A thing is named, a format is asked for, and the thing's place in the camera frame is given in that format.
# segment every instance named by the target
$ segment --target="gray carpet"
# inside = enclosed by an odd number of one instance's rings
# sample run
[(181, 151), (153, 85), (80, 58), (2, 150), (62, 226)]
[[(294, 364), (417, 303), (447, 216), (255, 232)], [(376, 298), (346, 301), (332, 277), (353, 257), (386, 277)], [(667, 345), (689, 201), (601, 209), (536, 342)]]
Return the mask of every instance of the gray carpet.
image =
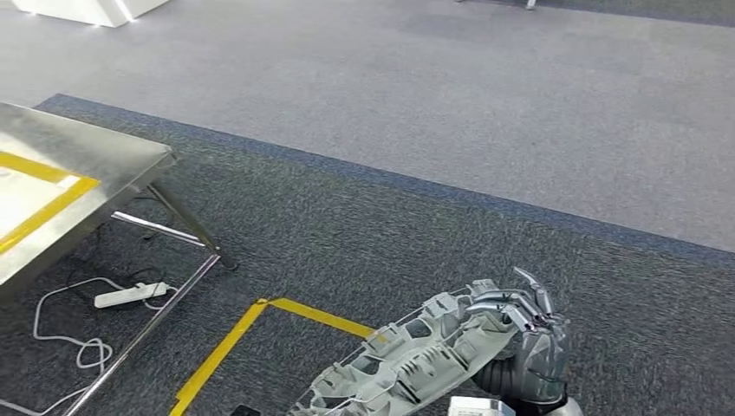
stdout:
[(175, 0), (100, 30), (2, 11), (0, 101), (62, 92), (735, 251), (735, 29), (550, 3)]
[[(526, 4), (523, 0), (500, 0), (499, 2)], [(735, 26), (735, 2), (731, 0), (699, 0), (696, 2), (687, 0), (538, 0), (537, 4), (564, 9)]]
[[(587, 414), (735, 413), (730, 253), (73, 97), (56, 96), (41, 109), (172, 145), (181, 161), (166, 183), (242, 263), (195, 288), (85, 414), (167, 414), (190, 373), (258, 297), (286, 296), (378, 327), (473, 279), (515, 286), (512, 265), (537, 273), (572, 319), (570, 389)], [(129, 211), (166, 219), (145, 200)], [(0, 308), (0, 397), (41, 409), (69, 391), (70, 381), (92, 379), (91, 371), (73, 369), (75, 348), (29, 336), (38, 297), (72, 270), (79, 270), (73, 281), (110, 276), (131, 284), (158, 280), (154, 273), (125, 278), (157, 265), (175, 284), (199, 260), (188, 247), (145, 235), (105, 226), (99, 243), (91, 236), (18, 302)], [(84, 299), (94, 290), (50, 303), (43, 331), (101, 335), (119, 350), (150, 312), (132, 305), (93, 313)], [(357, 343), (266, 311), (189, 414), (229, 414), (239, 404), (285, 410)], [(422, 414), (445, 409), (443, 401)]]

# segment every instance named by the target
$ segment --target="stainless steel table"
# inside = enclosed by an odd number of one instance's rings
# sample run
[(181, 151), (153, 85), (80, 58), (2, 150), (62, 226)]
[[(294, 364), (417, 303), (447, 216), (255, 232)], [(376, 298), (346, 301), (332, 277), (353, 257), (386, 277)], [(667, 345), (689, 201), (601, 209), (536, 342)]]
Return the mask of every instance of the stainless steel table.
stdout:
[[(237, 264), (156, 179), (175, 164), (169, 146), (53, 114), (0, 103), (0, 297), (70, 251), (114, 218), (210, 251), (176, 295), (160, 309), (66, 415), (77, 413), (130, 352), (217, 262)], [(117, 211), (147, 189), (192, 234)]]

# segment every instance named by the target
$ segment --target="white cable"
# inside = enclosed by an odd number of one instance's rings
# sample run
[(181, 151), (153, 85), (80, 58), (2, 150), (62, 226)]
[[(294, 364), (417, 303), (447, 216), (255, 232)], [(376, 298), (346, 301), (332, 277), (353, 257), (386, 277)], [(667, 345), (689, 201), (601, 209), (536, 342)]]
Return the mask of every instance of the white cable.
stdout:
[[(105, 277), (95, 277), (94, 279), (89, 279), (89, 280), (85, 280), (84, 282), (74, 283), (74, 284), (71, 284), (69, 286), (63, 287), (61, 289), (57, 289), (57, 290), (54, 290), (52, 292), (47, 293), (46, 295), (44, 295), (41, 298), (40, 301), (38, 301), (38, 304), (36, 305), (36, 317), (33, 319), (33, 337), (36, 338), (39, 341), (58, 340), (58, 341), (67, 341), (67, 342), (71, 342), (71, 343), (73, 343), (75, 345), (78, 345), (80, 348), (79, 348), (79, 352), (76, 353), (76, 366), (78, 368), (82, 368), (82, 369), (83, 368), (98, 367), (100, 369), (100, 372), (99, 372), (98, 375), (102, 375), (102, 373), (105, 372), (105, 362), (107, 362), (113, 356), (113, 348), (110, 347), (109, 345), (107, 345), (106, 343), (102, 342), (102, 339), (100, 339), (100, 338), (92, 338), (91, 340), (84, 342), (84, 341), (79, 341), (79, 340), (77, 340), (75, 338), (71, 338), (69, 336), (63, 336), (63, 335), (39, 335), (38, 334), (38, 322), (41, 319), (41, 306), (43, 305), (43, 302), (48, 297), (50, 297), (52, 295), (55, 295), (57, 293), (61, 293), (64, 290), (69, 290), (69, 289), (75, 288), (77, 286), (82, 286), (83, 284), (87, 284), (87, 283), (91, 283), (91, 282), (96, 282), (96, 281), (107, 283), (110, 286), (116, 288), (117, 290), (124, 290), (125, 289), (124, 287), (122, 287), (119, 284), (111, 281), (110, 279), (106, 279)], [(174, 291), (179, 291), (178, 289), (173, 288), (171, 286), (168, 286), (167, 288), (168, 289), (171, 289), (171, 290), (174, 290)], [(149, 304), (148, 302), (146, 302), (145, 299), (142, 302), (146, 305), (146, 308), (149, 308), (149, 309), (158, 310), (158, 309), (161, 309), (162, 308), (162, 307), (157, 307), (157, 306), (153, 306), (153, 305)], [(91, 347), (97, 347), (99, 349), (99, 351), (100, 351), (100, 359), (98, 361), (90, 362), (90, 363), (85, 364), (85, 363), (81, 362), (81, 356), (84, 354), (84, 350), (86, 348), (91, 348)], [(84, 387), (84, 388), (81, 388), (81, 389), (79, 389), (79, 390), (77, 390), (77, 391), (75, 391), (75, 392), (73, 392), (71, 394), (68, 394), (68, 395), (64, 396), (63, 398), (61, 398), (60, 400), (58, 400), (56, 403), (54, 403), (53, 405), (51, 405), (51, 407), (49, 407), (48, 409), (44, 410), (43, 412), (36, 412), (36, 411), (30, 410), (30, 409), (28, 409), (26, 407), (19, 406), (19, 405), (16, 405), (15, 403), (10, 403), (9, 401), (2, 400), (2, 399), (0, 399), (0, 406), (8, 407), (9, 409), (15, 410), (15, 411), (20, 412), (20, 413), (27, 414), (28, 416), (44, 416), (44, 415), (48, 414), (49, 412), (51, 412), (52, 410), (54, 410), (61, 403), (65, 402), (65, 401), (67, 401), (69, 399), (71, 399), (72, 397), (76, 396), (77, 394), (84, 393), (88, 388), (89, 388), (89, 386)]]

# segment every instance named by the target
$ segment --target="yellow tape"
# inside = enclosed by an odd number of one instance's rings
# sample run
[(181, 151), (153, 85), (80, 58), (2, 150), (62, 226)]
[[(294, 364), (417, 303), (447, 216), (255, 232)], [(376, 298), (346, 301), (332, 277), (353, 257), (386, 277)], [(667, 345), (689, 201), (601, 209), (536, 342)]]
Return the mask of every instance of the yellow tape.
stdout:
[(279, 309), (287, 310), (292, 314), (297, 314), (303, 316), (304, 318), (309, 318), (312, 321), (317, 321), (319, 323), (323, 323), (324, 325), (329, 325), (332, 328), (337, 328), (344, 332), (350, 333), (352, 335), (357, 335), (362, 338), (368, 338), (370, 335), (373, 334), (373, 332), (375, 332), (374, 329), (366, 327), (365, 325), (360, 325), (357, 322), (352, 322), (339, 316), (328, 314), (323, 310), (314, 309), (310, 306), (302, 305), (299, 302), (294, 302), (289, 299), (276, 299), (274, 301), (270, 301), (269, 305), (275, 306)]
[[(74, 175), (73, 173), (56, 169), (33, 160), (21, 158), (20, 156), (7, 152), (0, 152), (0, 166), (7, 167), (14, 171), (23, 172), (29, 176), (53, 183), (57, 183), (69, 175)], [(38, 227), (44, 225), (54, 215), (63, 211), (64, 208), (71, 205), (72, 202), (76, 201), (80, 196), (84, 195), (100, 183), (97, 179), (78, 175), (74, 176), (79, 178), (75, 184), (70, 186), (63, 194), (56, 197), (43, 208), (36, 211), (7, 235), (0, 238), (0, 254), (3, 254), (11, 247), (18, 244), (18, 242), (26, 238), (31, 232), (37, 230)]]
[(237, 340), (250, 328), (250, 325), (263, 313), (265, 307), (268, 306), (268, 300), (258, 299), (250, 308), (245, 312), (242, 318), (232, 327), (232, 330), (227, 334), (224, 339), (217, 345), (216, 348), (209, 354), (209, 357), (202, 363), (192, 377), (181, 387), (179, 393), (176, 394), (176, 398), (179, 399), (179, 403), (173, 407), (169, 413), (171, 416), (180, 416), (184, 414), (184, 410), (192, 403), (194, 397), (197, 396), (199, 390), (206, 383), (207, 380), (214, 373), (214, 370), (219, 367), (219, 363), (224, 360), (225, 356), (230, 353), (232, 347), (235, 346)]
[(211, 375), (214, 374), (214, 371), (219, 367), (219, 364), (225, 356), (230, 353), (230, 350), (235, 346), (237, 340), (244, 335), (268, 305), (275, 306), (276, 308), (288, 311), (292, 314), (303, 316), (304, 318), (308, 318), (312, 321), (329, 325), (332, 328), (337, 328), (362, 338), (368, 338), (374, 332), (374, 329), (360, 325), (357, 322), (349, 321), (289, 299), (279, 298), (273, 301), (258, 299), (257, 302), (253, 303), (253, 305), (245, 312), (245, 315), (237, 321), (235, 326), (232, 327), (230, 333), (224, 336), (224, 339), (216, 348), (214, 348), (209, 357), (207, 357), (205, 362), (199, 366), (192, 377), (190, 377), (189, 380), (187, 380), (181, 387), (179, 392), (176, 394), (176, 398), (179, 402), (176, 403), (176, 406), (174, 406), (171, 412), (168, 413), (169, 416), (181, 416), (184, 414), (186, 408), (192, 403), (194, 398), (197, 397), (199, 390), (201, 390)]
[(34, 178), (53, 183), (69, 175), (69, 172), (63, 171), (62, 169), (56, 169), (53, 166), (44, 165), (43, 163), (38, 163), (7, 152), (0, 152), (0, 166), (8, 167), (14, 171), (23, 172)]

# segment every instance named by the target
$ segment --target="table top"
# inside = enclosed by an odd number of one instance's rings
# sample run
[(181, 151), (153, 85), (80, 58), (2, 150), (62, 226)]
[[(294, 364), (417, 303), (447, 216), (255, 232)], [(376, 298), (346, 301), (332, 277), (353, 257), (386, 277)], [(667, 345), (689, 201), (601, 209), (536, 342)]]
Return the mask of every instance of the table top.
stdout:
[(0, 103), (0, 290), (39, 274), (174, 163), (169, 146)]

